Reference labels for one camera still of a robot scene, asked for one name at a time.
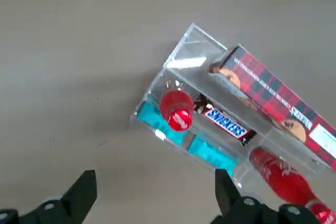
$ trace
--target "snickers logo text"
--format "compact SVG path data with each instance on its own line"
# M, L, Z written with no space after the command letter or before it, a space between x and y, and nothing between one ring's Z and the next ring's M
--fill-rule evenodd
M238 123L228 118L218 109L211 109L207 111L204 115L235 138L241 138L247 133L247 129L243 128Z

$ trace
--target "snickers bar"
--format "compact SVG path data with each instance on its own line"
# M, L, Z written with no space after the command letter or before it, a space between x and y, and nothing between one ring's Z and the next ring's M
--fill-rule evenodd
M231 136L240 140L246 146L247 143L256 135L254 130L248 129L230 118L218 108L215 108L206 96L200 94L194 102L194 111L204 115L211 122L226 131Z

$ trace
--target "white sticker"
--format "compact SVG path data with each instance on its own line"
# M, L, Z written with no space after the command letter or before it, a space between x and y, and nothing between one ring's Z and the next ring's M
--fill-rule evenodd
M336 158L336 137L318 124L309 134L310 138Z

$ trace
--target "bottle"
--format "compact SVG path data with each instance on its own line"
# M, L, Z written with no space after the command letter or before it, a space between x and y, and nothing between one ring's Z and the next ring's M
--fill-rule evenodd
M251 151L249 160L266 183L283 200L308 208L323 224L335 224L336 215L312 192L302 175L263 147Z
M160 101L160 112L169 126L177 131L186 131L193 121L194 103L190 95L182 90L178 81L166 83Z

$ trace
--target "plaid packaging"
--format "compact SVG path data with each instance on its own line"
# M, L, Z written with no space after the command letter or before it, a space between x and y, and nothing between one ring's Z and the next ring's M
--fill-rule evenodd
M208 71L226 86L229 81L245 104L257 108L336 170L336 130L246 49L232 48L224 60L210 65Z

